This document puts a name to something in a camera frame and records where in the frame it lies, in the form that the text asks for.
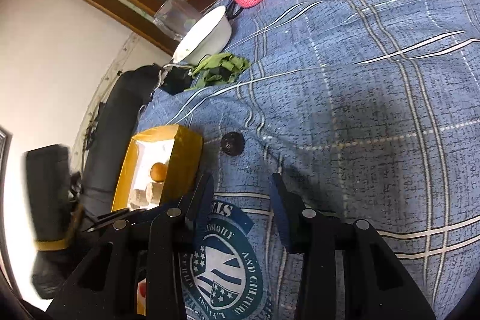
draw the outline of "wooden shelf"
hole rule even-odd
[[[139,34],[153,45],[172,55],[178,43],[162,33],[152,22],[140,16],[118,0],[84,0],[116,21]]]

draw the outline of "black button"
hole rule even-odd
[[[227,155],[238,156],[245,149],[245,139],[241,133],[229,132],[223,135],[220,147]]]

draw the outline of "bed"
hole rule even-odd
[[[190,318],[293,318],[302,257],[280,244],[273,172],[308,206],[369,220],[447,316],[480,265],[479,13],[480,0],[264,0],[233,22],[225,52],[252,63],[235,84],[155,92],[137,131],[201,133],[215,180],[203,245],[182,259]],[[230,131],[240,156],[220,150]]]

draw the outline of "plastic container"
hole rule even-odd
[[[167,0],[155,13],[154,24],[170,38],[182,41],[201,18],[186,0]]]

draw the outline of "yellow tape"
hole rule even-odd
[[[70,224],[68,225],[65,237],[61,240],[56,241],[35,241],[35,246],[39,251],[58,251],[64,250],[70,245],[70,241],[75,236],[75,231],[80,224],[82,219],[83,206],[77,204],[74,214],[70,219]]]

